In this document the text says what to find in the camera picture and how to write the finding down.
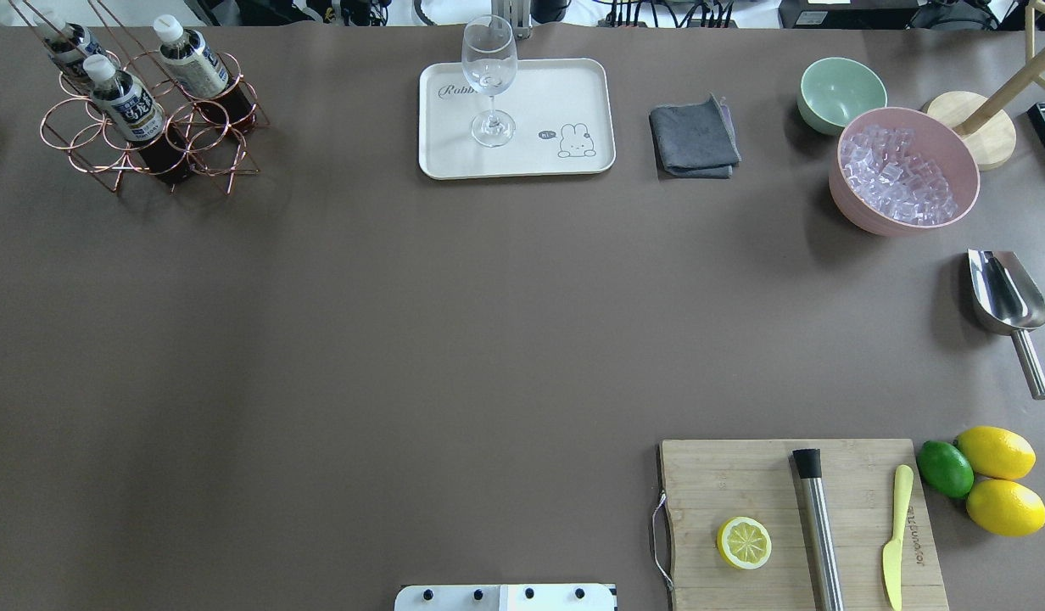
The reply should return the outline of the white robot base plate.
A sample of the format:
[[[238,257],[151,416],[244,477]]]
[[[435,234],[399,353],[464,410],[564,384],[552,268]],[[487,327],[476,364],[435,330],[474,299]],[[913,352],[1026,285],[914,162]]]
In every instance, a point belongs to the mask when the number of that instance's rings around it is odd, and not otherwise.
[[[394,610],[617,610],[614,585],[529,583],[411,585]]]

